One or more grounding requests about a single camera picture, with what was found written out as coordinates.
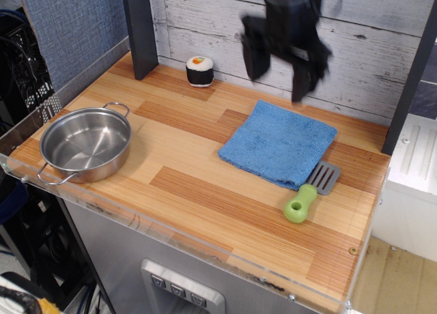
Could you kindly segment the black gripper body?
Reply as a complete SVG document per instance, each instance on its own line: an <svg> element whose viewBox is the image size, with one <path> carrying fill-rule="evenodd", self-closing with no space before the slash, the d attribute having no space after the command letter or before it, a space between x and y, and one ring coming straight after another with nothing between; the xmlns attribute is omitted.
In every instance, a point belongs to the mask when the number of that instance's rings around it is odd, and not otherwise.
<svg viewBox="0 0 437 314"><path fill-rule="evenodd" d="M316 61L331 55L319 39L316 25L322 0L264 0L265 16L244 15L242 37L265 39L270 56L289 63L295 58Z"/></svg>

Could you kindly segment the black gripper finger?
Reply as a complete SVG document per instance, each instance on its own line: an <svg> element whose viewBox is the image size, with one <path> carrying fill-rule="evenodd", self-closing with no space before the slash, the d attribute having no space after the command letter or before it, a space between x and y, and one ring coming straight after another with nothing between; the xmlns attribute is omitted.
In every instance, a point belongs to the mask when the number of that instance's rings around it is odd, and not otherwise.
<svg viewBox="0 0 437 314"><path fill-rule="evenodd" d="M302 99L315 90L318 82L325 77L328 71L328 59L306 61L295 58L292 61L294 71L292 80L292 102L301 102Z"/></svg>
<svg viewBox="0 0 437 314"><path fill-rule="evenodd" d="M270 68L270 51L265 39L242 37L246 73L252 81L261 78Z"/></svg>

